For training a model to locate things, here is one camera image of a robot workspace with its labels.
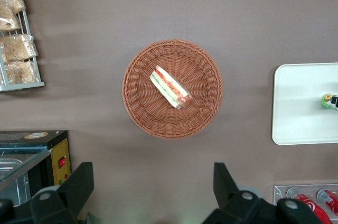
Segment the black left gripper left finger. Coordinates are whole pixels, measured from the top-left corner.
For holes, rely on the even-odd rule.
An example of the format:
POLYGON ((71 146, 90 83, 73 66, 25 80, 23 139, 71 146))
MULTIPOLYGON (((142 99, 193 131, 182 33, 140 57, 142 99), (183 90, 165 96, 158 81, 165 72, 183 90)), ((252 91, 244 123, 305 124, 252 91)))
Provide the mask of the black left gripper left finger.
POLYGON ((56 190, 45 188, 30 201, 34 223, 77 223, 94 189, 93 164, 81 163, 56 190))

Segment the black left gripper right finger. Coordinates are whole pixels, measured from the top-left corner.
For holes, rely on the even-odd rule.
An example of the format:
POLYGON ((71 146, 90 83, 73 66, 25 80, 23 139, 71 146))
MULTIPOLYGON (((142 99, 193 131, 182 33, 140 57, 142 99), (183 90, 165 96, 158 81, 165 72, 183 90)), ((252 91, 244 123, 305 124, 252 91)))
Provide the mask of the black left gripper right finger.
POLYGON ((255 193, 239 190, 224 163, 214 163, 213 192, 218 203, 204 223, 274 223, 275 208, 255 193))

